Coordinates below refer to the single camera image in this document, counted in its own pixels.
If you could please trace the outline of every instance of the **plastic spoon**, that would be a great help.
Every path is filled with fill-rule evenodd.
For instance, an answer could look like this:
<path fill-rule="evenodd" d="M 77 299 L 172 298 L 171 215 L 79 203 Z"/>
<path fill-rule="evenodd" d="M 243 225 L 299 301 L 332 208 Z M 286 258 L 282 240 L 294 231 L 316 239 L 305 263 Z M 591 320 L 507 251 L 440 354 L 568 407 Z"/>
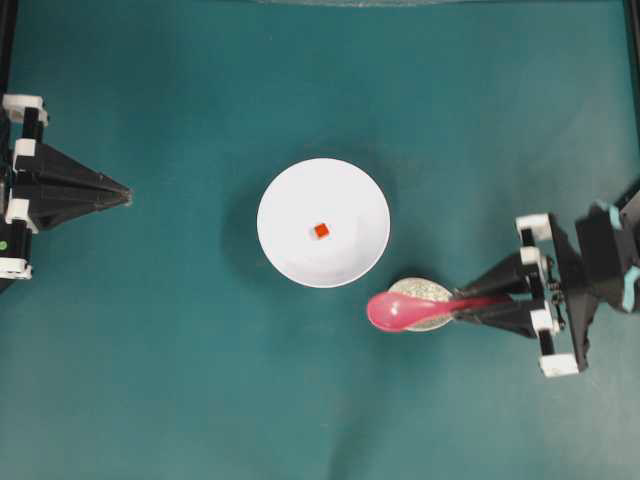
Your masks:
<path fill-rule="evenodd" d="M 428 318 L 450 315 L 459 310 L 480 308 L 510 301 L 507 296 L 478 297 L 447 302 L 433 302 L 401 293 L 383 292 L 369 300 L 369 321 L 385 332 L 402 332 Z"/>

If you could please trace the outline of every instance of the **white clip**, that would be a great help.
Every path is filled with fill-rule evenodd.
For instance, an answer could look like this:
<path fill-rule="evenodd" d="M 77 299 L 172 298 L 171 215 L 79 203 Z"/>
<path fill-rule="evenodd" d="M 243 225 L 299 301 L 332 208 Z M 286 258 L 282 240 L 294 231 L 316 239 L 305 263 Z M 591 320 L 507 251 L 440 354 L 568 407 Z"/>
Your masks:
<path fill-rule="evenodd" d="M 2 97 L 2 108 L 4 108 L 9 116 L 9 120 L 13 123 L 24 122 L 24 111 L 27 108 L 38 109 L 38 121 L 47 127 L 49 126 L 49 114 L 44 109 L 44 100 L 42 97 L 33 95 L 9 95 L 4 94 Z"/>
<path fill-rule="evenodd" d="M 573 356 L 573 353 L 544 355 L 540 357 L 538 364 L 540 365 L 542 373 L 544 373 L 544 376 L 547 378 L 580 373 L 576 357 Z"/>
<path fill-rule="evenodd" d="M 516 229 L 522 239 L 523 230 L 531 230 L 533 238 L 540 242 L 551 240 L 551 222 L 548 213 L 538 213 L 516 218 Z"/>

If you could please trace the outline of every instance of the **small red block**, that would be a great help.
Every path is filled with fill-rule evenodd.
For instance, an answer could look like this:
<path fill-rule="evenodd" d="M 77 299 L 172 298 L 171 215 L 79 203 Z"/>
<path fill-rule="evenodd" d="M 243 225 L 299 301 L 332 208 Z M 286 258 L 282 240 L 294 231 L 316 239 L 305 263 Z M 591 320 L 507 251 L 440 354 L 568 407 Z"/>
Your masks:
<path fill-rule="evenodd" d="M 313 230 L 316 232 L 316 236 L 318 238 L 326 237 L 327 235 L 329 235 L 329 228 L 324 223 L 316 225 Z"/>

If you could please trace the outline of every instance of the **white bowl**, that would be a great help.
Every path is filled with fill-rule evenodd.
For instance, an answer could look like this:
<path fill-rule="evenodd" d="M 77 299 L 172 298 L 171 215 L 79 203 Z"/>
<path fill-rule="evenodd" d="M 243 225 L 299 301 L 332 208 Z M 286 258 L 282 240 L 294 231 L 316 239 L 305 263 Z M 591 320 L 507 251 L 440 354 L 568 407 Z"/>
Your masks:
<path fill-rule="evenodd" d="M 350 163 L 314 158 L 278 175 L 258 208 L 258 238 L 273 266 L 308 287 L 339 287 L 367 273 L 389 240 L 380 187 Z M 325 224 L 322 238 L 314 227 Z"/>

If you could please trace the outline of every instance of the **teal tabletop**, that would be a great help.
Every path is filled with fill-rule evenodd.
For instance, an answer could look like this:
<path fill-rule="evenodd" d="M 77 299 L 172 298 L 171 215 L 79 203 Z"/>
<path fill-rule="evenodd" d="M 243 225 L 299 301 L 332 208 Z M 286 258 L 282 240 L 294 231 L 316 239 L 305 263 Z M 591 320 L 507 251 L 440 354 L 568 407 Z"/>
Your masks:
<path fill-rule="evenodd" d="M 408 275 L 471 280 L 518 215 L 572 230 L 614 201 L 640 175 L 630 72 L 621 1 L 22 2 L 10 92 L 135 196 L 37 235 L 0 300 L 0 477 L 637 478 L 637 318 L 603 307 L 591 367 L 548 380 L 535 341 L 364 310 Z M 314 157 L 391 213 L 335 289 L 280 275 L 256 234 L 269 182 Z"/>

